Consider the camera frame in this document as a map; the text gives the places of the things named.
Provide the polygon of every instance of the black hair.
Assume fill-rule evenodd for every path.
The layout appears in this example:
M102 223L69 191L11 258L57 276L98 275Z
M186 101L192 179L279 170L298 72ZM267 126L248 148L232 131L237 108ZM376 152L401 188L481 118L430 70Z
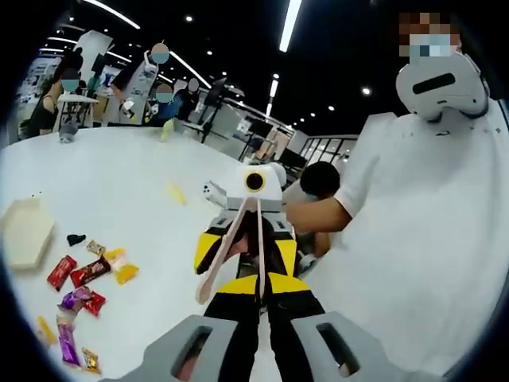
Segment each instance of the black hair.
M301 188L307 194L325 199L340 188L340 173L328 162L313 163L302 172Z

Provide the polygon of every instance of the purple candy wrapper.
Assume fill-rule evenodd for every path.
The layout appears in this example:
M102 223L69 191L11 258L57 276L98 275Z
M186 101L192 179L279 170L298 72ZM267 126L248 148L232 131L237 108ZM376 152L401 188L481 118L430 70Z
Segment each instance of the purple candy wrapper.
M74 345L74 336L72 331L74 327L72 322L67 318L56 316L56 326L58 327L58 341L60 342L60 348L62 349L62 361L72 366L80 366L80 359L76 352Z
M58 341L60 342L60 348L62 349L62 361L71 366L80 366L80 359L78 358L78 354L76 354L76 349L74 344L66 341L62 337L58 337Z
M64 312L77 314L87 301L92 297L90 289L87 286L80 286L74 291L67 293L62 299L62 303L58 306Z

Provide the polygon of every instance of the black ceiling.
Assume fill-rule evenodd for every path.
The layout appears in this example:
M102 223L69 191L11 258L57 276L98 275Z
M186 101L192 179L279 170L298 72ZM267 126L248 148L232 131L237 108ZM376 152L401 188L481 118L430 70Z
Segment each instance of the black ceiling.
M303 0L287 53L278 46L289 0L103 2L141 29L86 2L74 4L72 23L85 29L107 28L114 38L112 51L124 57L164 39L206 80L227 72L228 79L244 91L244 103L260 111L266 110L272 75L277 73L280 84L272 116L288 124L297 122L294 128L307 134L353 134L370 114L406 112L394 85L398 70L406 63L398 57L397 12L387 12L388 7L374 10L369 0ZM448 2L439 2L438 8L424 3L426 6L412 10L446 11ZM409 10L408 3L398 10ZM464 20L474 25L472 30L484 36L498 34L494 32L497 22L483 19L490 11L485 10L484 15L483 10L475 11L462 9ZM193 22L186 22L186 15ZM71 29L64 33L66 38L79 37ZM172 57L161 70L168 78L191 76ZM363 86L372 89L371 96L362 94Z

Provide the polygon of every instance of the white table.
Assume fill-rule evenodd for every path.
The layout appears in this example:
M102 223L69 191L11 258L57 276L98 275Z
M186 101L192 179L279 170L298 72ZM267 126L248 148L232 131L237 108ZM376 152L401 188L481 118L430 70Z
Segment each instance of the white table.
M76 319L76 345L99 354L102 377L117 378L136 368L147 345L190 314L204 312L195 301L200 278L193 274L193 260L196 239L218 210L201 191L206 181L238 162L179 134L161 143L159 134L160 129L153 128L105 127L80 130L72 144L61 144L57 134L48 134L2 151L0 211L16 198L41 193L56 221L40 269L12 275L31 325L42 315L56 331L56 304L72 290L70 279L60 293L46 282L58 261L66 254L80 266L96 260L85 250L86 243L70 248L66 235L84 233L87 241L109 249L125 247L128 260L140 269L123 286L113 275L91 282L89 287L107 303L99 318L83 310ZM171 197L169 181L181 186L187 205ZM279 378L268 333L261 325L252 380ZM59 345L49 352L73 380L101 379L63 365Z
M98 103L99 101L94 98L85 97L84 95L69 94L65 92L58 97L58 115L56 116L55 125L53 126L53 132L57 132L60 129L60 120L62 119L62 113L66 103ZM87 120L84 121L84 125L87 127L94 126L94 108L90 106L87 111Z

